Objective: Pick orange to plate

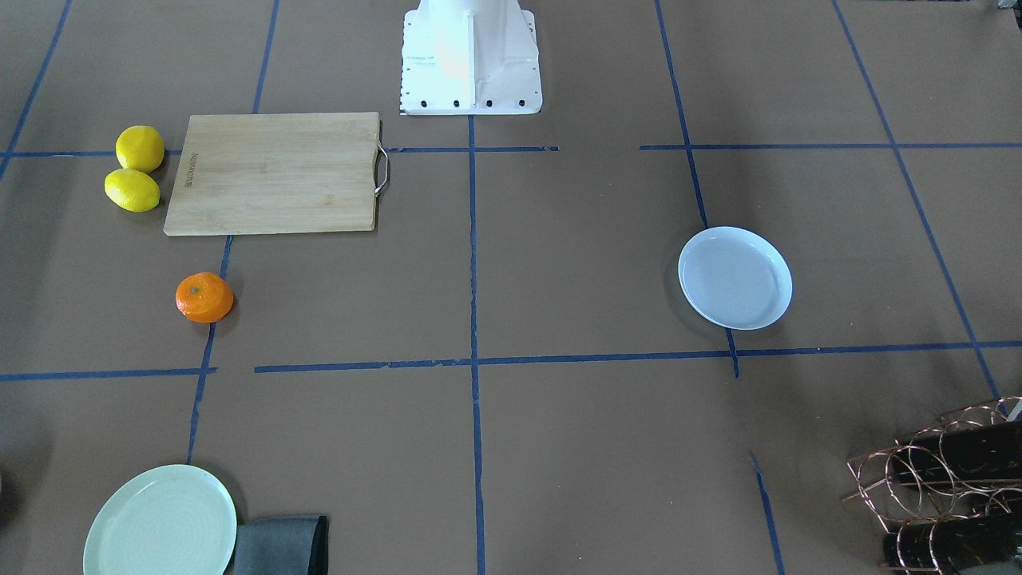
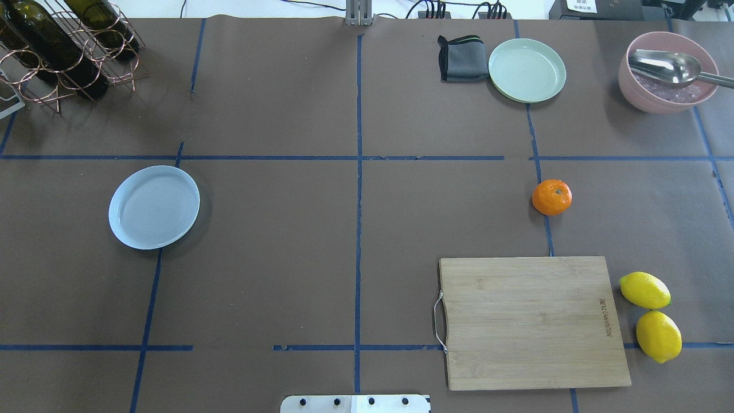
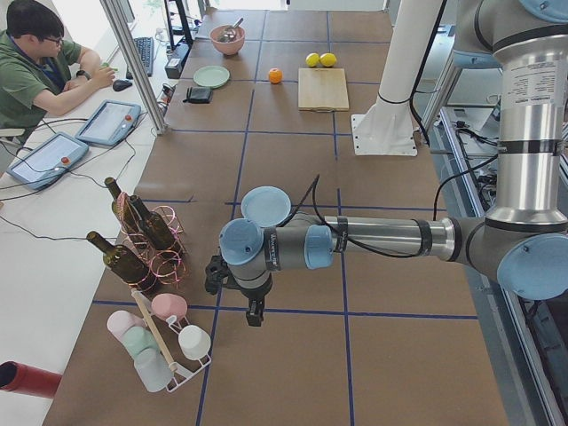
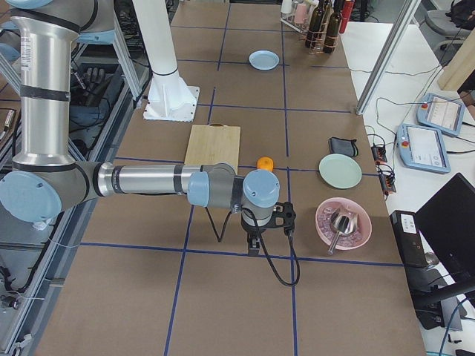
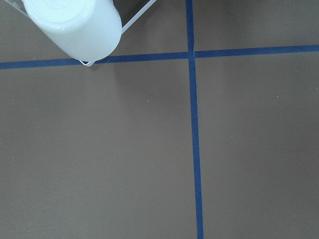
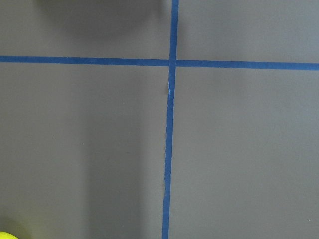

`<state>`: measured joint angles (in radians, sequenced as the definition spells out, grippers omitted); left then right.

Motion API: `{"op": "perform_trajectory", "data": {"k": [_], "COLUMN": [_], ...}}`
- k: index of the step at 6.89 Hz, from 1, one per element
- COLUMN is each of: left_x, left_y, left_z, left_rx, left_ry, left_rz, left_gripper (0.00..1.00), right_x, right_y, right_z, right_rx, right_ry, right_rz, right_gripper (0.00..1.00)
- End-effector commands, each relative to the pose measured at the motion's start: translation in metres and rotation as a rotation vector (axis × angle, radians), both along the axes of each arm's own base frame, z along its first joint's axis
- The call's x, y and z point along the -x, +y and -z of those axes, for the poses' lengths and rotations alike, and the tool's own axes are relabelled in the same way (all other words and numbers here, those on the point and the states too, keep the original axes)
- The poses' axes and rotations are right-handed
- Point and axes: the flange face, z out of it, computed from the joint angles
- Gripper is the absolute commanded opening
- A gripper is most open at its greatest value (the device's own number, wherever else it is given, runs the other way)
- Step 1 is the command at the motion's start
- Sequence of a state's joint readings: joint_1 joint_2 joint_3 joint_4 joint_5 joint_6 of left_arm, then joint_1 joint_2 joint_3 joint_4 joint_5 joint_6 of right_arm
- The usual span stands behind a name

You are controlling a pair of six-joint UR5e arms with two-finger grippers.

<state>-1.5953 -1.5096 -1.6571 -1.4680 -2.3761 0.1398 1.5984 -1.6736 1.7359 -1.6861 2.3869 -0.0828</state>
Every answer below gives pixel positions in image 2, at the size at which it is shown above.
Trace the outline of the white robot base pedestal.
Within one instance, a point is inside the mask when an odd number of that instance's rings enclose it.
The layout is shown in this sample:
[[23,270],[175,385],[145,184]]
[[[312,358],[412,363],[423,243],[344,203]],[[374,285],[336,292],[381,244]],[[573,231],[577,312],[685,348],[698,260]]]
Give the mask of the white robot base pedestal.
[[280,412],[431,412],[428,395],[291,395]]

